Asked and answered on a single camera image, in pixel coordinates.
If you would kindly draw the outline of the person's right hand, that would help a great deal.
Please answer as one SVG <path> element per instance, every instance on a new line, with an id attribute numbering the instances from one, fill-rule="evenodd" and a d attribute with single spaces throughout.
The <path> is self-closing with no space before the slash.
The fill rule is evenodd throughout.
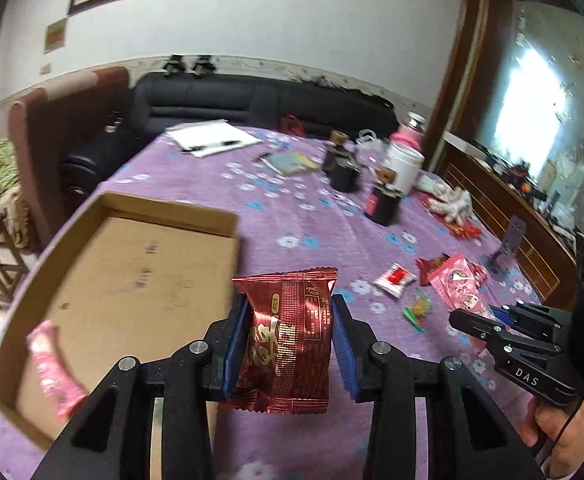
<path id="1" fill-rule="evenodd" d="M 570 417 L 533 396 L 518 434 L 527 446 L 546 436 L 554 449 L 540 466 L 542 472 L 547 479 L 569 479 L 584 463 L 584 402 Z"/>

